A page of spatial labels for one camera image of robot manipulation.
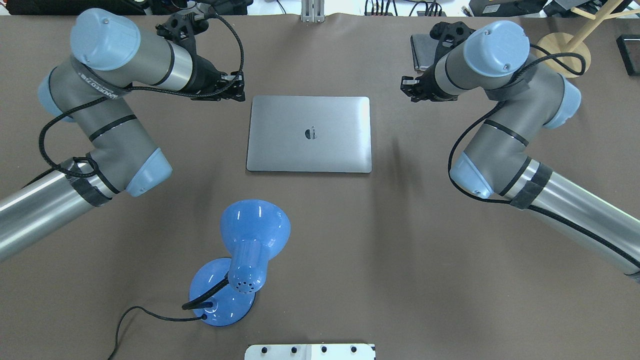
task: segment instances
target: wooden stand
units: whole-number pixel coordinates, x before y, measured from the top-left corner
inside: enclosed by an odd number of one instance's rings
[[[571,11],[586,17],[589,21],[578,31],[578,33],[573,36],[567,33],[551,33],[538,42],[538,46],[547,50],[548,52],[555,53],[578,53],[584,57],[586,60],[586,68],[585,71],[589,69],[591,65],[591,52],[589,52],[589,48],[584,44],[584,39],[589,36],[595,30],[600,23],[607,19],[613,19],[616,17],[624,16],[624,15],[632,15],[635,13],[640,13],[640,10],[631,10],[628,12],[620,12],[612,14],[613,10],[622,3],[623,0],[608,0],[604,6],[595,13],[595,15],[585,12],[584,10],[580,10],[578,8],[572,8]],[[539,50],[535,50],[535,54],[538,57],[542,57],[543,54]],[[579,71],[580,70],[580,61],[576,58],[560,58],[558,59],[569,66],[571,69]],[[551,69],[559,72],[567,78],[575,78],[576,75],[568,72],[560,65],[558,65],[555,61],[547,61],[546,62]]]

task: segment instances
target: white bracket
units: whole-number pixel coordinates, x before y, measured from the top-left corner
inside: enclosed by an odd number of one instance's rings
[[[374,344],[251,345],[244,360],[375,360]]]
[[[302,0],[302,22],[324,22],[324,0]]]

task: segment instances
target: blue desk lamp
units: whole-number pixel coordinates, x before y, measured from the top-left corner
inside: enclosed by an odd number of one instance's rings
[[[222,241],[231,258],[215,259],[198,270],[191,281],[189,302],[182,308],[213,326],[242,319],[251,309],[255,293],[267,279],[267,264],[287,243],[289,218],[264,200],[242,200],[220,218]]]

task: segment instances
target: blue plastic cover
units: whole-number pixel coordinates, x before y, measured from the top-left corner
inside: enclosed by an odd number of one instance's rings
[[[229,271],[230,264],[231,259],[220,258],[200,268],[191,281],[189,301],[218,284]],[[206,300],[212,302],[213,306],[206,309],[194,309],[193,313],[196,316],[206,314],[207,318],[202,321],[209,325],[226,326],[242,319],[251,309],[254,298],[255,293],[242,294],[227,285]]]
[[[51,115],[57,117],[62,114],[62,110],[58,108],[58,105],[53,101],[53,97],[51,96],[51,89],[49,88],[49,78],[51,78],[51,73],[53,70],[48,73],[38,86],[38,99],[40,100],[40,104],[42,107],[47,110]],[[74,119],[70,117],[63,117],[62,121],[66,122],[75,122]]]
[[[514,73],[529,56],[529,38],[520,25],[507,20],[476,30],[463,46],[469,67],[489,78]]]
[[[133,197],[138,197],[149,189],[155,187],[171,176],[173,169],[166,160],[162,150],[157,148],[156,151],[142,164],[142,167],[134,175],[131,182],[127,185],[127,192]]]
[[[117,69],[128,63],[139,47],[140,30],[135,23],[103,9],[84,11],[71,29],[72,53],[92,69]]]
[[[450,175],[451,179],[475,196],[487,199],[493,194],[489,183],[464,152],[451,168]]]
[[[575,112],[578,111],[580,103],[582,102],[582,94],[580,94],[580,90],[571,84],[564,76],[562,76],[562,79],[564,80],[564,95],[562,103],[560,104],[560,108],[556,115],[549,120],[549,122],[542,125],[542,127],[547,129],[555,129],[562,126],[568,118],[572,117]]]
[[[236,291],[255,293],[264,286],[269,260],[286,245],[291,223],[270,202],[243,200],[223,212],[220,233],[232,256],[229,284]]]

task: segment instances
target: laptop lid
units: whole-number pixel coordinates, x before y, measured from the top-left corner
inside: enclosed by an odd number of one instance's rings
[[[254,97],[246,168],[371,172],[369,98]]]

